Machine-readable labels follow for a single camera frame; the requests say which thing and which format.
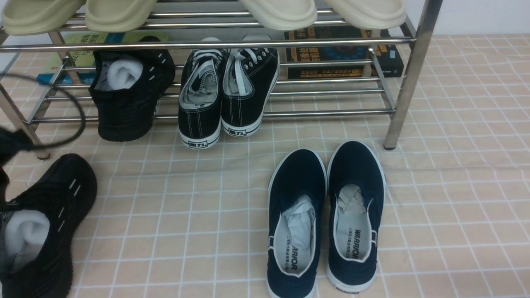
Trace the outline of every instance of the slipper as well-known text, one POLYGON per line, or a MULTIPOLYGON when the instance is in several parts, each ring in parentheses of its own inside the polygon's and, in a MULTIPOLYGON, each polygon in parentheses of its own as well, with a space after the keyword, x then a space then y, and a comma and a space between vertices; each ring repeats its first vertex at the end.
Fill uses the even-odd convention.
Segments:
POLYGON ((5 32, 30 35, 55 31, 72 17, 86 0, 9 0, 2 12, 5 32))
POLYGON ((316 21, 313 0, 239 0, 264 27, 289 31, 311 26, 316 21))
POLYGON ((403 0, 324 0, 344 20, 361 29, 388 29, 405 22, 403 0))
POLYGON ((157 0, 88 0, 86 27, 98 32, 126 32, 141 27, 157 0))

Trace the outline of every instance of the book cover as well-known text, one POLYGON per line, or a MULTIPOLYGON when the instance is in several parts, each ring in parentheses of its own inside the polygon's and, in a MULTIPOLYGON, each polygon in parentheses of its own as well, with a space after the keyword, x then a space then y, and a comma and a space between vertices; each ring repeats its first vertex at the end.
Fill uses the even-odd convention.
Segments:
MULTIPOLYGON (((125 42, 139 42, 140 39, 146 36, 155 36, 160 41, 169 41, 169 34, 164 32, 126 32, 126 33, 79 33, 69 34, 64 36, 65 43, 81 44, 81 43, 125 43, 125 42)), ((92 51, 72 51, 70 53, 76 66, 89 67, 95 66, 94 55, 92 51)), ((49 83, 57 68, 61 66, 61 58, 59 55, 51 55, 46 66, 42 69, 37 79, 42 83, 49 83)), ((80 79, 85 84, 91 84, 94 81, 95 72, 81 72, 80 79)), ((59 84, 71 84, 72 80, 66 74, 58 80, 59 84)))
MULTIPOLYGON (((308 27, 305 29, 288 31, 284 38, 297 39, 327 39, 327 38, 368 38, 370 31, 358 29, 350 25, 308 27)), ((381 31, 382 37, 389 37, 388 30, 381 31)), ((287 62, 317 62, 366 59, 368 47, 342 46, 342 47, 300 47, 287 48, 287 62)), ((385 77, 400 77, 403 74, 403 60, 394 45, 379 45, 376 51, 377 59, 385 77)), ((319 77, 356 77, 362 76, 363 66, 315 66, 315 67, 290 67, 287 78, 296 80, 300 78, 319 77)))

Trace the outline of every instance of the brand logo on heel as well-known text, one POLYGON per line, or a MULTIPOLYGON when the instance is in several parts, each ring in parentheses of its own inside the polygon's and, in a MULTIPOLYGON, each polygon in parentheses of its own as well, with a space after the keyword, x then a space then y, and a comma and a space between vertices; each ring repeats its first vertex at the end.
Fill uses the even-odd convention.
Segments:
POLYGON ((208 148, 208 142, 206 142, 206 141, 200 142, 200 143, 190 142, 189 146, 190 146, 190 148, 194 148, 194 149, 208 148))
POLYGON ((246 137, 246 130, 229 129, 228 134, 235 136, 235 137, 246 137))

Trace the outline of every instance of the metal shoe rack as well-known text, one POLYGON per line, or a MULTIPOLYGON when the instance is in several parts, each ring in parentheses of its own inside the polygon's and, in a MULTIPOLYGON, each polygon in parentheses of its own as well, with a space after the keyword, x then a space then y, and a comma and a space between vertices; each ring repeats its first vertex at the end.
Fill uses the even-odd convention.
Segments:
MULTIPOLYGON (((159 2, 174 2, 175 0, 159 0, 159 2)), ((63 65, 57 69, 52 78, 52 83, 56 81, 63 72, 67 72, 72 79, 72 85, 55 85, 58 89, 76 90, 87 89, 88 84, 83 84, 79 78, 78 72, 94 71, 94 67, 76 67, 70 57, 70 51, 92 51, 92 50, 138 50, 138 49, 210 49, 210 48, 259 48, 259 47, 323 47, 323 46, 368 46, 368 57, 364 60, 340 61, 340 62, 307 62, 307 63, 282 63, 282 67, 310 67, 310 66, 337 66, 337 65, 364 65, 363 77, 355 78, 326 78, 315 80, 287 80, 279 81, 278 85, 306 84, 318 85, 319 83, 342 83, 350 84, 352 88, 348 90, 328 90, 328 91, 297 91, 297 92, 273 92, 272 97, 293 97, 293 96, 325 96, 336 95, 358 95, 358 94, 380 94, 385 102, 385 108, 380 109, 355 109, 355 110, 314 110, 314 111, 290 111, 290 112, 269 112, 265 114, 266 118, 278 117, 341 117, 355 115, 389 115, 391 117, 388 132, 384 141, 384 147, 392 150, 396 147, 401 128, 407 115, 407 110, 412 99, 414 88, 418 81, 420 71, 427 53, 432 31, 435 27, 438 13, 443 0, 425 0, 422 15, 417 27, 410 22, 409 18, 401 26, 403 37, 381 38, 378 32, 373 31, 370 38, 344 38, 344 39, 326 39, 326 40, 273 40, 264 42, 154 42, 154 43, 105 43, 105 44, 65 44, 61 32, 64 31, 87 31, 86 26, 82 23, 68 23, 58 31, 48 33, 53 45, 24 45, 24 46, 5 46, 4 41, 8 35, 4 29, 0 30, 0 53, 4 52, 57 52, 63 58, 63 65), (399 95, 394 101, 390 94, 385 78, 377 61, 374 49, 377 45, 395 45, 405 43, 410 46, 411 54, 408 60, 407 68, 399 95), (371 65, 377 70, 378 77, 370 77, 372 72, 371 65), (361 82, 376 83, 378 88, 355 88, 355 85, 361 82)), ((319 20, 315 25, 337 25, 345 24, 334 11, 319 10, 319 20)), ((255 28, 261 27, 256 21, 234 21, 241 17, 250 17, 249 12, 164 12, 152 13, 140 30, 160 30, 160 29, 208 29, 208 28, 255 28), (197 18, 215 18, 219 22, 197 22, 197 18)), ((76 14, 72 21, 84 21, 84 14, 76 14)), ((178 94, 165 94, 162 99, 177 99, 178 94)), ((90 97, 77 97, 80 101, 90 101, 90 97)), ((79 117, 46 117, 46 111, 52 102, 67 101, 67 97, 56 96, 56 91, 46 90, 37 105, 35 106, 30 117, 26 119, 20 113, 20 110, 10 98, 7 91, 0 84, 0 108, 7 114, 9 120, 17 129, 23 129, 24 132, 35 143, 40 143, 36 130, 40 124, 49 123, 68 123, 79 122, 79 117)), ((157 115, 157 119, 177 119, 178 115, 157 115)), ((97 117, 88 117, 88 121, 95 122, 97 117)), ((37 152, 37 157, 47 159, 49 152, 37 152)))

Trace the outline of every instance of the green book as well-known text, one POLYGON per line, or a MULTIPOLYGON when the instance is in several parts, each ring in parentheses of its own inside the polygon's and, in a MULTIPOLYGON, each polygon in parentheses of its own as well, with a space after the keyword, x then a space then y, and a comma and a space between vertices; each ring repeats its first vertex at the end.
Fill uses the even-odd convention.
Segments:
MULTIPOLYGON (((69 34, 64 37, 67 44, 81 44, 81 43, 129 43, 139 42, 140 39, 146 36, 155 36, 160 41, 169 41, 169 34, 165 32, 127 32, 127 33, 80 33, 69 34)), ((73 51, 72 58, 76 66, 89 67, 95 66, 94 55, 92 51, 73 51)), ((42 72, 37 76, 41 84, 50 82, 57 68, 61 66, 61 58, 59 55, 51 55, 46 66, 42 72)), ((96 77, 95 72, 81 72, 80 79, 85 84, 92 84, 96 77)), ((58 80, 59 84, 71 84, 72 80, 66 74, 58 80)))

